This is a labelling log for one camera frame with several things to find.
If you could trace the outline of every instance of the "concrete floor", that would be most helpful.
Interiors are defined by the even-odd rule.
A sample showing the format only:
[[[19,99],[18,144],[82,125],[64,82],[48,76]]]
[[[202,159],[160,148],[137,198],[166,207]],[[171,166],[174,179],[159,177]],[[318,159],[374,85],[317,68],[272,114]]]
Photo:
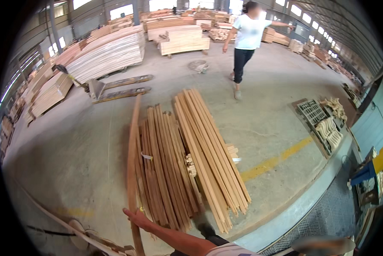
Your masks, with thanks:
[[[242,175],[258,174],[246,179],[253,200],[247,214],[233,217],[233,229],[222,234],[235,240],[284,211],[327,164],[312,140],[298,147],[309,132],[291,103],[303,98],[339,97],[348,119],[355,111],[341,88],[343,82],[351,85],[344,75],[324,70],[276,43],[263,43],[256,50],[244,69],[243,100],[236,101],[228,79],[234,51],[230,48],[222,54],[221,48],[222,44],[212,43],[207,56],[189,52],[168,59],[149,42],[143,64],[102,81],[155,75],[142,84],[151,86],[152,91],[142,97],[140,120],[149,105],[160,103],[163,110],[172,111],[172,99],[183,88],[200,91],[225,142],[239,148],[239,171]],[[197,59],[208,62],[207,74],[187,68]],[[133,244],[130,223],[121,211],[127,207],[126,149],[133,104],[132,97],[93,105],[82,89],[72,88],[64,102],[29,127],[20,118],[4,159],[4,173],[16,178],[53,212],[76,218],[85,228],[95,229],[121,246]],[[11,179],[7,180],[23,224],[65,231],[37,210]],[[212,214],[206,215],[215,226]],[[79,254],[67,238],[29,233],[44,253]],[[196,229],[190,234],[201,237]],[[142,238],[147,255],[173,251],[143,231]]]

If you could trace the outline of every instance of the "blurred oval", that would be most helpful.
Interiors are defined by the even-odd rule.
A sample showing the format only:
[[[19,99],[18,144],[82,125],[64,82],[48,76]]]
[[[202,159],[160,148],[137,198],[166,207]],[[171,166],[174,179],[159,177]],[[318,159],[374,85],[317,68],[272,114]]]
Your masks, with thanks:
[[[291,243],[291,247],[299,252],[314,256],[331,256],[352,251],[355,243],[338,236],[306,236]]]

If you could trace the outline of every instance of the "yellow painted stripe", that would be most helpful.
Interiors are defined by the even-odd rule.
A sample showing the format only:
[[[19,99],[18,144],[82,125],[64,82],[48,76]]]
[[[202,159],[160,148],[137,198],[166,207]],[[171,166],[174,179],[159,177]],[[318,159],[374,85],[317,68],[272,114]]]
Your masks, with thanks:
[[[270,169],[276,167],[281,161],[286,160],[290,156],[294,155],[298,151],[300,151],[303,147],[307,146],[312,141],[311,136],[308,136],[307,138],[303,139],[302,141],[298,142],[295,145],[292,145],[285,151],[283,151],[279,156],[271,157],[270,159],[267,159],[266,161],[263,161],[256,167],[252,168],[251,170],[242,172],[241,178],[244,182],[249,181],[258,175],[261,175]]]

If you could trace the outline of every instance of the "pallet jack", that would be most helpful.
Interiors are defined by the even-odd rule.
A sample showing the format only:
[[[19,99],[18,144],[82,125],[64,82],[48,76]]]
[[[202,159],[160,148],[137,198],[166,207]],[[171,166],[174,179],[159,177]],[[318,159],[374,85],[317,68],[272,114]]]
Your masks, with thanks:
[[[70,77],[73,81],[76,82],[77,87],[83,87],[85,92],[89,93],[93,104],[125,97],[132,97],[138,94],[146,94],[152,89],[151,87],[139,87],[107,94],[105,94],[105,90],[128,84],[142,83],[154,78],[154,75],[147,74],[138,77],[117,80],[106,84],[96,79],[90,79],[87,83],[80,83],[78,80],[76,80],[76,78],[74,78],[71,74],[68,73],[64,65],[55,65],[55,68],[58,69],[60,72],[67,74],[68,77]]]

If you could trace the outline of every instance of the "worker in background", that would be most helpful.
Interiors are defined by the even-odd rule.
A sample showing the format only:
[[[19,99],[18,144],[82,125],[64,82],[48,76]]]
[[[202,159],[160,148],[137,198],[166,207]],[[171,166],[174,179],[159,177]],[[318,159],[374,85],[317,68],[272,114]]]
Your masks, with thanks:
[[[236,100],[241,99],[240,83],[244,65],[251,59],[254,50],[260,47],[264,28],[270,25],[294,28],[294,26],[286,23],[259,19],[261,11],[261,7],[256,2],[250,1],[244,4],[242,12],[245,14],[236,19],[223,46],[223,53],[226,53],[228,43],[237,33],[234,49],[234,71],[230,75],[230,79],[235,82],[234,98]]]
[[[151,222],[139,209],[136,213],[133,213],[123,208],[123,212],[136,226],[154,234],[172,246],[175,251],[171,256],[256,255],[256,253],[241,248],[237,244],[229,243],[227,240],[216,235],[213,227],[209,224],[200,224],[198,226],[199,231],[206,238],[203,239],[174,229],[163,228]]]

